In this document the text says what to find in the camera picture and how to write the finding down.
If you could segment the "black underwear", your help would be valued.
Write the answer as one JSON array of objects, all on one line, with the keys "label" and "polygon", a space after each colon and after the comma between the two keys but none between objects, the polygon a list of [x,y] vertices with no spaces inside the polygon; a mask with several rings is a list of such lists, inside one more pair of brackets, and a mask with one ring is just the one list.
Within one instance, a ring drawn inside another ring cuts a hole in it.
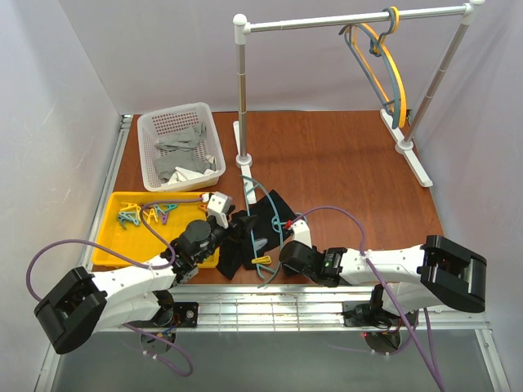
[{"label": "black underwear", "polygon": [[269,192],[279,218],[276,217],[272,204],[267,196],[249,207],[250,215],[255,216],[256,222],[253,229],[241,239],[228,238],[221,246],[217,270],[231,280],[241,265],[246,270],[254,270],[252,260],[256,256],[264,256],[267,252],[279,247],[279,240],[284,241],[290,232],[283,229],[282,237],[279,236],[279,227],[296,217],[296,213],[284,201],[279,193],[273,189]]}]

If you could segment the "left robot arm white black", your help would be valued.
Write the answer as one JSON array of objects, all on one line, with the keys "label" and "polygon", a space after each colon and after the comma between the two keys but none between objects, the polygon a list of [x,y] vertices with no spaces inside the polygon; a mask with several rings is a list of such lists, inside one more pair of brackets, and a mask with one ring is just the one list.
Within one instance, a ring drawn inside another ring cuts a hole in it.
[{"label": "left robot arm white black", "polygon": [[236,216],[222,227],[216,217],[193,220],[154,258],[121,269],[89,273],[70,270],[39,300],[34,314],[57,354],[68,354],[108,327],[173,319],[170,289],[191,280],[227,240],[248,237],[256,216]]}]

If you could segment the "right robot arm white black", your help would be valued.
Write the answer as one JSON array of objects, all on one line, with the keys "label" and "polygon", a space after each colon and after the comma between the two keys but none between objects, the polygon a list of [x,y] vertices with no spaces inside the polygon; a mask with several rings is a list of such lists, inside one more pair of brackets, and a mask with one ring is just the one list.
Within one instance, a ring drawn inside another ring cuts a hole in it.
[{"label": "right robot arm white black", "polygon": [[487,260],[440,235],[427,236],[421,245],[365,256],[344,247],[319,252],[292,240],[279,261],[287,273],[322,286],[373,285],[369,303],[342,312],[361,327],[391,326],[404,314],[438,305],[471,314],[485,311]]}]

